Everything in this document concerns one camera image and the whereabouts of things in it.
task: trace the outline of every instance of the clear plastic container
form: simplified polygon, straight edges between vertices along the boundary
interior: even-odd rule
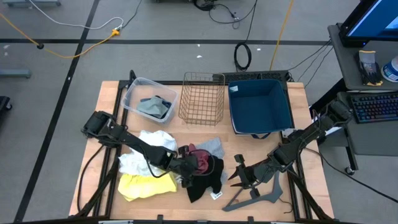
[[[155,118],[149,114],[145,114],[137,110],[137,105],[141,102],[142,99],[152,98],[153,96],[160,96],[161,98],[172,104],[163,119]],[[174,109],[177,98],[178,93],[175,90],[172,90],[169,87],[154,82],[152,80],[139,77],[133,81],[130,88],[127,90],[127,93],[126,95],[124,95],[124,98],[122,100],[122,105],[125,107],[125,109],[133,111],[155,122],[167,124],[174,116]]]

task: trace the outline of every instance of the gray cloth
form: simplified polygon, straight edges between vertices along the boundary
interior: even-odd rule
[[[221,145],[221,140],[219,137],[209,140],[207,142],[201,143],[201,144],[197,144],[197,145],[195,145],[195,147],[197,149],[204,149],[219,159],[223,159],[224,155],[225,155],[225,152]],[[221,174],[221,183],[225,184],[227,180],[228,180],[228,174],[225,171],[223,171],[223,173]]]
[[[140,102],[137,110],[161,119],[169,109],[163,105],[163,99],[153,96],[150,100]]]

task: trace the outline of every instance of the pile of clothes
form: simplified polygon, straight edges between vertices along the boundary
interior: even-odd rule
[[[177,150],[175,139],[164,131],[154,133],[141,131],[139,139],[152,146],[164,146],[172,151]],[[222,184],[228,178],[228,175],[223,172],[224,150],[221,147],[220,139],[214,138],[196,146],[190,144],[188,148],[189,150],[183,156],[189,154],[196,156],[199,165],[192,185],[187,187],[190,201],[194,202],[201,198],[207,189],[214,194],[220,193]],[[177,191],[177,182],[180,181],[180,177],[171,172],[161,178],[153,177],[144,156],[134,149],[131,149],[130,154],[122,155],[119,160],[121,165],[119,171],[123,175],[118,190],[126,200],[131,201],[137,198],[147,198],[156,194]],[[152,165],[150,165],[150,168],[155,175],[164,173],[163,170]]]

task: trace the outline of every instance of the yellow cloth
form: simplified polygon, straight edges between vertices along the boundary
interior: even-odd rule
[[[156,194],[176,192],[177,183],[171,173],[161,178],[123,174],[120,178],[119,192],[127,201],[147,198]]]

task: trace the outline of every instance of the red cloth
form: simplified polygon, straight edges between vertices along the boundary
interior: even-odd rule
[[[198,151],[194,144],[189,144],[188,151],[198,158],[198,173],[202,174],[206,172],[209,168],[209,163],[207,162],[209,159],[209,152]]]

